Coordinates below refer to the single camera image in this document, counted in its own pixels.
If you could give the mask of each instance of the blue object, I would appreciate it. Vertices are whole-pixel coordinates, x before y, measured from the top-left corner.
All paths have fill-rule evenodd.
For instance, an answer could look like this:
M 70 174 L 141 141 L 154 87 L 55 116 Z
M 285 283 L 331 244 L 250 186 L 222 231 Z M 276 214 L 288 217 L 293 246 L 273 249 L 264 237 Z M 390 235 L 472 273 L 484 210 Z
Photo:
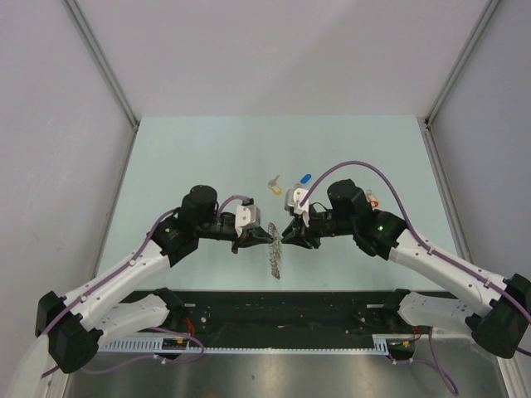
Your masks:
M 312 175 L 311 174 L 306 174 L 304 177 L 302 177 L 300 179 L 300 183 L 301 184 L 305 184 L 307 183 L 310 179 L 311 179 Z

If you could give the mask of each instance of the red wire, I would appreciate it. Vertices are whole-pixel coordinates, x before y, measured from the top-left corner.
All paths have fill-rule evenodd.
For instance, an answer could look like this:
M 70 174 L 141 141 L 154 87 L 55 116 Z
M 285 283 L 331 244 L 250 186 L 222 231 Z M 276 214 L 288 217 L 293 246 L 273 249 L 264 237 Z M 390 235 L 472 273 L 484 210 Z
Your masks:
M 196 328 L 193 326 L 192 320 L 190 318 L 185 318 L 184 322 L 188 325 L 188 333 L 192 332 L 192 336 L 195 336 Z
M 418 334 L 418 337 L 415 337 L 415 340 L 413 340 L 413 342 L 417 342 L 418 340 L 421 339 L 422 337 L 422 330 L 418 327 L 418 326 L 414 326 L 413 327 L 413 332 L 415 334 Z

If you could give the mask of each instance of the orange object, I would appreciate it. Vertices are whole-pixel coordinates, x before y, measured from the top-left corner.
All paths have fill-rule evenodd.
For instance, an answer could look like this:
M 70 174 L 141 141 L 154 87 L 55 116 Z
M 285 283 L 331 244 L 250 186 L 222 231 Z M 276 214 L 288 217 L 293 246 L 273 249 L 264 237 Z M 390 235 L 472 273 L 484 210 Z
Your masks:
M 380 201 L 378 200 L 378 198 L 376 197 L 376 195 L 373 194 L 373 191 L 371 191 L 370 189 L 368 189 L 366 192 L 365 192 L 365 197 L 367 198 L 367 201 L 371 204 L 371 206 L 373 207 L 373 209 L 375 207 L 378 207 L 378 205 L 380 204 Z

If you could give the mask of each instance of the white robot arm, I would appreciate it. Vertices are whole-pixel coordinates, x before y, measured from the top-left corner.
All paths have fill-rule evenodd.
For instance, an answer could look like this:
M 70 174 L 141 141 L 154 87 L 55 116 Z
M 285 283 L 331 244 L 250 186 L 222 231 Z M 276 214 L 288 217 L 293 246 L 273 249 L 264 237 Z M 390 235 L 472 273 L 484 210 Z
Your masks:
M 457 298 L 434 298 L 399 289 L 384 305 L 406 323 L 471 335 L 485 350 L 511 358 L 529 325 L 531 283 L 516 274 L 505 279 L 433 245 L 402 218 L 372 209 L 352 180 L 328 189 L 331 210 L 317 211 L 304 198 L 309 191 L 289 190 L 285 209 L 294 216 L 282 243 L 318 249 L 320 238 L 352 235 L 371 256 L 391 260 L 439 284 Z
M 260 227 L 260 210 L 252 199 L 231 214 L 217 209 L 213 188 L 192 188 L 181 207 L 164 213 L 142 245 L 115 267 L 62 298 L 54 292 L 41 298 L 36 335 L 47 335 L 48 352 L 58 367 L 65 373 L 77 371 L 99 346 L 145 328 L 179 323 L 183 302 L 168 289 L 135 303 L 119 302 L 196 250 L 200 239 L 229 240 L 234 253 L 273 241 Z

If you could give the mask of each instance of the white wall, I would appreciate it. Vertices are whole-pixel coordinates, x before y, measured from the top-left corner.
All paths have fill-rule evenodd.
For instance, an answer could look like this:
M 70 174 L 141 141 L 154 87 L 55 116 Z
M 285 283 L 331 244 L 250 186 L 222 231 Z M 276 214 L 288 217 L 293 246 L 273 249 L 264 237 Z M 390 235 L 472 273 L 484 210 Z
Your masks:
M 143 116 L 425 116 L 487 0 L 80 0 Z
M 38 299 L 90 276 L 133 136 L 58 0 L 0 2 L 0 396 Z
M 475 263 L 531 279 L 530 19 L 529 0 L 501 5 L 434 134 Z

